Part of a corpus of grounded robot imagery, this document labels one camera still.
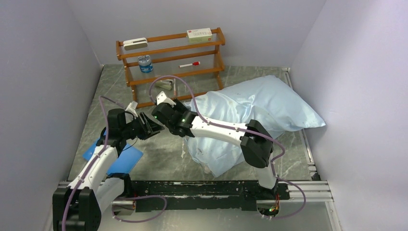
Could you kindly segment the light blue pillowcase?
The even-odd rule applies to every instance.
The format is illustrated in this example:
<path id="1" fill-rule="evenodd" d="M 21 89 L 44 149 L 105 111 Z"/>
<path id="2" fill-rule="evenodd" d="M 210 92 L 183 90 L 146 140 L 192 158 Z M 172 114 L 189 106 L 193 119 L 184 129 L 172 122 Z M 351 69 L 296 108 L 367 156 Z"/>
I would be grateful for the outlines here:
<path id="1" fill-rule="evenodd" d="M 187 102 L 201 115 L 230 123 L 257 120 L 276 139 L 284 132 L 326 125 L 321 116 L 293 89 L 274 75 L 257 77 Z M 211 138 L 185 138 L 192 159 L 219 177 L 244 161 L 240 147 Z"/>

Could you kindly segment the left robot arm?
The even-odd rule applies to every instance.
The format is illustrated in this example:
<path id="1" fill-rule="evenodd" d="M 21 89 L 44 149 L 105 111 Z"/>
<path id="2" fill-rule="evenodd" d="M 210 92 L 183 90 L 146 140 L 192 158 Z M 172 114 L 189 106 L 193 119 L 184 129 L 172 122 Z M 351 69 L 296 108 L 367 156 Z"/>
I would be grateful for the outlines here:
<path id="1" fill-rule="evenodd" d="M 106 127 L 96 142 L 94 152 L 78 176 L 52 196 L 52 228 L 55 231 L 96 231 L 102 213 L 116 198 L 129 199 L 133 194 L 127 173 L 107 171 L 119 158 L 127 141 L 146 140 L 164 127 L 137 114 L 133 109 L 103 111 Z"/>

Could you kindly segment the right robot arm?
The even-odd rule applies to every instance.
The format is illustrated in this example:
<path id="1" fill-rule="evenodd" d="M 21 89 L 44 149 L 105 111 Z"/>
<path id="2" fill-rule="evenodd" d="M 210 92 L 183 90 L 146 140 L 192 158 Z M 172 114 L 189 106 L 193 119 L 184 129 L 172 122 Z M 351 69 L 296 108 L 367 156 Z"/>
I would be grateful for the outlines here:
<path id="1" fill-rule="evenodd" d="M 173 135 L 212 138 L 240 147 L 246 163 L 256 168 L 261 196 L 272 199 L 278 193 L 279 180 L 271 166 L 274 139 L 257 120 L 246 124 L 211 119 L 163 95 L 156 99 L 152 115 Z"/>

